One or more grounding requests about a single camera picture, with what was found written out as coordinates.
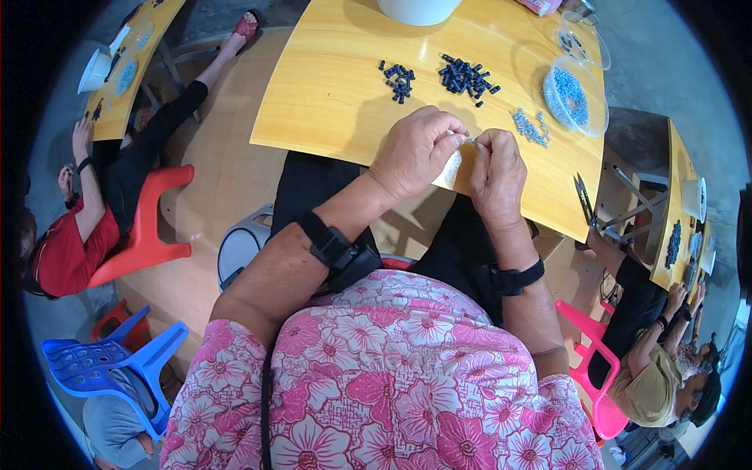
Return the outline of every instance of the white plastic stool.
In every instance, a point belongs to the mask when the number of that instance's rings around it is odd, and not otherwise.
[[[273,215],[272,205],[265,204],[225,232],[219,255],[217,255],[217,283],[220,285],[220,293],[227,289],[256,254],[264,248],[271,235],[271,229],[257,223],[256,219]]]

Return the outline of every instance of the white bucket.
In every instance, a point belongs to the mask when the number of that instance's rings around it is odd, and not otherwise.
[[[441,23],[462,0],[377,0],[379,8],[392,20],[413,26]]]
[[[713,274],[713,266],[715,266],[715,250],[713,253],[706,253],[700,260],[700,268],[708,273],[708,276]]]
[[[108,55],[99,52],[99,49],[95,50],[83,70],[83,75],[81,75],[81,81],[78,83],[78,94],[100,89],[105,82],[105,78],[107,78],[107,74],[110,73],[110,63],[112,63],[112,59]]]
[[[681,210],[705,222],[705,212],[708,209],[707,189],[703,177],[696,180],[686,180],[681,184]]]

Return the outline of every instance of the red sandal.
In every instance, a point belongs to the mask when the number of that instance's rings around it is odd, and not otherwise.
[[[240,21],[238,21],[238,25],[234,30],[232,30],[232,32],[237,32],[239,35],[245,37],[245,43],[248,44],[248,41],[251,40],[251,38],[256,34],[256,30],[259,28],[261,17],[254,10],[248,10],[246,11],[246,13],[252,14],[256,18],[256,21],[254,21],[253,23],[247,22],[244,14]]]

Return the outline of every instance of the clear plastic container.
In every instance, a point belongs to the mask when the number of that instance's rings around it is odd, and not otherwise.
[[[603,38],[598,34],[594,25],[583,21],[580,14],[574,11],[562,13],[562,22],[556,28],[554,34],[554,40],[559,47],[578,61],[591,63],[604,71],[611,68],[611,54],[608,53]],[[588,53],[582,41],[587,44],[597,42],[600,54],[594,56],[592,51]]]
[[[562,69],[570,72],[579,82],[587,104],[577,106],[571,99],[561,96],[556,88],[555,71]],[[553,117],[564,127],[582,132],[590,137],[599,137],[608,128],[608,103],[603,86],[585,65],[579,63],[572,56],[559,56],[551,64],[551,70],[543,80],[543,96]],[[587,113],[587,119],[581,119],[582,113]],[[573,118],[579,116],[579,124]]]

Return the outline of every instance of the black pants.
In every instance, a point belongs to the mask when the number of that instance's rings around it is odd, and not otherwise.
[[[99,176],[102,198],[110,206],[120,235],[128,234],[138,206],[138,197],[156,157],[167,140],[204,102],[208,89],[194,80],[182,95],[162,106],[133,144],[120,150],[120,140],[94,143],[92,160]]]
[[[290,151],[274,203],[271,236],[301,215],[323,204],[360,175],[354,163]],[[376,253],[370,229],[358,237]],[[412,272],[445,282],[475,300],[497,325],[502,325],[501,299],[490,283],[488,265],[496,262],[481,216],[469,197],[457,194],[428,251]]]
[[[603,344],[621,360],[635,343],[637,332],[650,328],[666,304],[666,291],[650,280],[650,272],[630,257],[624,258],[616,276],[624,289],[619,305],[603,335]],[[587,375],[601,388],[611,365],[597,351],[590,360]]]

